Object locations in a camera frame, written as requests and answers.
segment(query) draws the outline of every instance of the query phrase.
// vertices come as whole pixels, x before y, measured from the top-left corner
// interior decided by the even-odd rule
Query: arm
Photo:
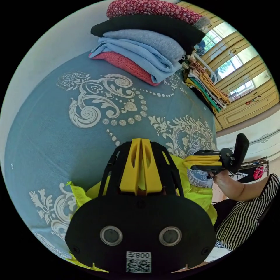
[[[234,181],[228,175],[228,171],[224,170],[215,176],[214,182],[221,191],[232,200],[248,201],[259,197],[268,181],[268,177],[253,184],[242,184]]]

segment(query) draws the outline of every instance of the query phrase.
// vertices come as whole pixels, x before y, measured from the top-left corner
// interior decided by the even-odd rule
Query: window
[[[228,94],[230,102],[233,102],[234,100],[237,100],[240,97],[250,93],[257,87],[267,82],[270,78],[271,78],[271,74],[267,70],[263,71],[252,80],[246,82],[245,84],[241,85],[239,88],[230,92]]]
[[[232,91],[231,93],[229,93],[228,94],[229,101],[233,102],[234,100],[237,100],[240,97],[244,96],[245,94],[251,92],[253,89],[255,89],[255,85],[253,80],[250,80],[245,84],[241,85],[239,88]]]
[[[215,46],[222,38],[213,30],[206,33],[203,38],[205,42],[205,51],[208,52],[213,46]]]
[[[239,59],[238,55],[235,55],[223,65],[218,68],[218,73],[221,79],[225,78],[227,75],[231,74],[234,70],[242,65],[242,61]]]
[[[234,70],[247,63],[257,55],[258,53],[253,46],[247,47],[218,68],[220,77],[222,79],[225,78],[227,75],[231,74]]]
[[[205,34],[205,37],[203,38],[205,42],[205,51],[209,51],[219,41],[235,31],[236,29],[227,22],[220,23],[218,26],[214,27]]]

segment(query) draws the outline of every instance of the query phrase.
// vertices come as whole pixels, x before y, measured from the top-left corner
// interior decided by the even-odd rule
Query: light blue folded shirt
[[[150,30],[125,29],[106,32],[103,36],[109,39],[129,39],[147,44],[156,49],[171,62],[181,60],[182,56],[186,54],[177,41]]]
[[[119,53],[147,71],[153,83],[160,83],[173,75],[182,65],[179,62],[171,63],[153,47],[127,39],[100,38],[99,45],[91,51],[89,58],[93,58],[102,52]]]

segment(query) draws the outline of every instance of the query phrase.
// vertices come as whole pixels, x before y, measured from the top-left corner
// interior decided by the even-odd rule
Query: stack of folded clothes
[[[194,92],[214,115],[224,110],[230,103],[228,96],[216,88],[207,72],[192,58],[189,58],[189,70],[185,74],[184,80],[188,87],[196,89]]]
[[[199,29],[209,23],[160,0],[116,0],[107,17],[91,28],[100,39],[89,58],[104,59],[153,86],[182,67],[184,56],[205,36]]]

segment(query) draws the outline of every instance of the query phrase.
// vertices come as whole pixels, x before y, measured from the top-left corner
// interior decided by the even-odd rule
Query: screw
[[[137,206],[139,209],[143,209],[143,208],[146,207],[146,203],[145,203],[144,200],[139,200],[139,201],[137,201],[136,206]]]
[[[79,254],[79,253],[80,253],[80,249],[79,249],[77,246],[74,246],[74,247],[73,247],[73,251],[74,251],[76,254]]]
[[[205,247],[205,248],[201,251],[201,254],[202,254],[202,255],[206,255],[206,254],[208,254],[208,252],[209,252],[209,247]]]

